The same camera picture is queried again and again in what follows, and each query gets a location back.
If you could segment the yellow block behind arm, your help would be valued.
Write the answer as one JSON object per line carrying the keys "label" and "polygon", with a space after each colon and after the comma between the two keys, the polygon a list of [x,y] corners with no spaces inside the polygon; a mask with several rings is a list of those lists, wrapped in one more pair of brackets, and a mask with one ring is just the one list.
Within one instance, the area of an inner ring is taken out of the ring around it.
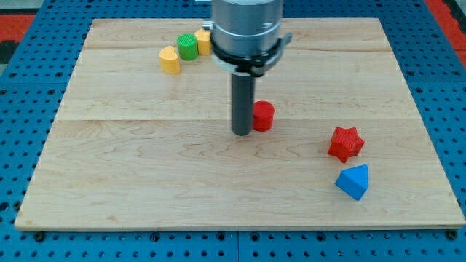
{"label": "yellow block behind arm", "polygon": [[204,29],[199,29],[194,33],[197,40],[197,50],[199,55],[211,54],[210,32]]}

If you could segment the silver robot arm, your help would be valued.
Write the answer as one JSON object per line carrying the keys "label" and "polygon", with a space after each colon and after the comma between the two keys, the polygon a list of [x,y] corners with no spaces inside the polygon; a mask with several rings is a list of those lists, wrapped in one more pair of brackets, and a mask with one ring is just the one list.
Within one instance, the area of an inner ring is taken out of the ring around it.
{"label": "silver robot arm", "polygon": [[211,4],[214,58],[231,74],[231,124],[235,135],[253,129],[256,79],[280,60],[292,35],[280,37],[283,0],[217,0]]}

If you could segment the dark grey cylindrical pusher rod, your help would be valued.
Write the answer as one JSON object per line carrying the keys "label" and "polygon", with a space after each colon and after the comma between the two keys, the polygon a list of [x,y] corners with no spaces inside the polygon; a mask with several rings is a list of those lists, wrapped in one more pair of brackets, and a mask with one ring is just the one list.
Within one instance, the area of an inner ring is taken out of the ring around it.
{"label": "dark grey cylindrical pusher rod", "polygon": [[253,129],[253,104],[255,97],[253,76],[232,74],[232,132],[248,135]]}

